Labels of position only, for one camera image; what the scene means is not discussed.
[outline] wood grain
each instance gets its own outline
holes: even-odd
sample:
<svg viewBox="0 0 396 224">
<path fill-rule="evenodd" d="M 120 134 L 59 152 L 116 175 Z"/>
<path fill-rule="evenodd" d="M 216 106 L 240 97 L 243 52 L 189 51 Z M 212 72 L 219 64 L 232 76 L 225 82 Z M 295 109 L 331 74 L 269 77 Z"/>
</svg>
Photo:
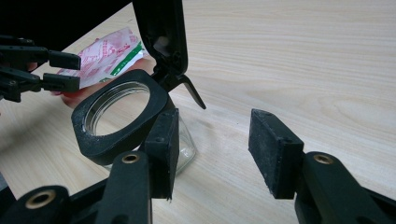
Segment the wood grain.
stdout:
<svg viewBox="0 0 396 224">
<path fill-rule="evenodd" d="M 298 223 L 276 201 L 248 152 L 250 110 L 276 114 L 305 143 L 340 159 L 366 188 L 396 199 L 394 1 L 183 1 L 187 75 L 171 97 L 198 153 L 174 200 L 154 200 L 154 223 Z M 132 5 L 69 48 L 77 53 L 128 26 Z M 53 72 L 46 64 L 36 72 Z M 72 109 L 48 92 L 0 101 L 0 171 L 18 196 L 43 185 L 70 194 L 108 171 L 80 155 Z"/>
</svg>

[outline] clamp jaw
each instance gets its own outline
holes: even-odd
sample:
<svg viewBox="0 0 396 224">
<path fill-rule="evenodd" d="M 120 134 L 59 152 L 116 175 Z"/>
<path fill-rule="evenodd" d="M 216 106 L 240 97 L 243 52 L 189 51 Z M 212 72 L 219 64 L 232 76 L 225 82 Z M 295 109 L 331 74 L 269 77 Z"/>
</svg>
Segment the clamp jaw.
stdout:
<svg viewBox="0 0 396 224">
<path fill-rule="evenodd" d="M 51 67 L 80 69 L 79 56 L 35 46 L 31 39 L 0 35 L 0 100 L 19 103 L 25 91 L 78 91 L 79 77 L 44 73 L 31 74 L 28 63 L 49 62 Z"/>
</svg>

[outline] wooden surface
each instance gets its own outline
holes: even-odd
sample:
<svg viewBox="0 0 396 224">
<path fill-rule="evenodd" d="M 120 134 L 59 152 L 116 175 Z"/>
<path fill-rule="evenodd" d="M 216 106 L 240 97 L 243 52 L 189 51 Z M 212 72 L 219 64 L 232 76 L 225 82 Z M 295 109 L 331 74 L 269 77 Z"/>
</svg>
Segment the wooden surface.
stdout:
<svg viewBox="0 0 396 224">
<path fill-rule="evenodd" d="M 183 5 L 187 75 L 207 110 L 183 86 L 171 92 L 198 153 L 174 200 L 153 201 L 154 223 L 298 223 L 293 201 L 272 197 L 248 152 L 252 108 L 277 115 L 305 152 L 334 155 L 364 187 L 396 199 L 394 1 Z M 132 5 L 65 51 L 125 26 L 138 34 Z M 21 104 L 0 101 L 0 111 L 0 171 L 17 197 L 53 184 L 74 194 L 107 177 L 80 155 L 72 109 L 59 97 L 24 93 Z"/>
</svg>

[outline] brass insert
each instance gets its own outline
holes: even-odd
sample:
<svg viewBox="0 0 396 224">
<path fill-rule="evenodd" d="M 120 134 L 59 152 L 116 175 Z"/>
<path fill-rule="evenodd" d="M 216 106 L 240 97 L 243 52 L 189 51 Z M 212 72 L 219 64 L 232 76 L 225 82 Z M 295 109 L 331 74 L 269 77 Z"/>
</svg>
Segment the brass insert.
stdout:
<svg viewBox="0 0 396 224">
<path fill-rule="evenodd" d="M 318 161 L 318 162 L 326 164 L 326 165 L 332 164 L 332 158 L 330 158 L 326 155 L 323 155 L 323 154 L 315 155 L 314 159 L 315 159 L 315 161 Z"/>
<path fill-rule="evenodd" d="M 129 154 L 122 158 L 124 163 L 134 163 L 139 160 L 139 156 L 135 154 Z"/>
<path fill-rule="evenodd" d="M 33 195 L 26 202 L 25 206 L 29 209 L 37 209 L 52 202 L 52 200 L 55 199 L 55 196 L 56 196 L 55 190 L 53 189 L 43 190 Z"/>
</svg>

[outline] black clamp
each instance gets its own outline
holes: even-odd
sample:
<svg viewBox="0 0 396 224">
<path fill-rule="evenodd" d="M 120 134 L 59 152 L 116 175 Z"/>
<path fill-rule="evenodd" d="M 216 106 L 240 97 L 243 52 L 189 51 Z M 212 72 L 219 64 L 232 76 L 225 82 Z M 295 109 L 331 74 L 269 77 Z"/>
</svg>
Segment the black clamp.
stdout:
<svg viewBox="0 0 396 224">
<path fill-rule="evenodd" d="M 19 103 L 25 91 L 79 90 L 79 77 L 45 73 L 41 80 L 27 71 L 28 63 L 46 62 L 51 67 L 78 70 L 81 59 L 75 54 L 37 47 L 30 39 L 0 35 L 0 99 Z"/>
<path fill-rule="evenodd" d="M 303 152 L 277 116 L 252 109 L 248 150 L 274 198 L 295 199 L 299 223 L 396 223 L 396 202 L 363 188 L 337 158 Z"/>
</svg>

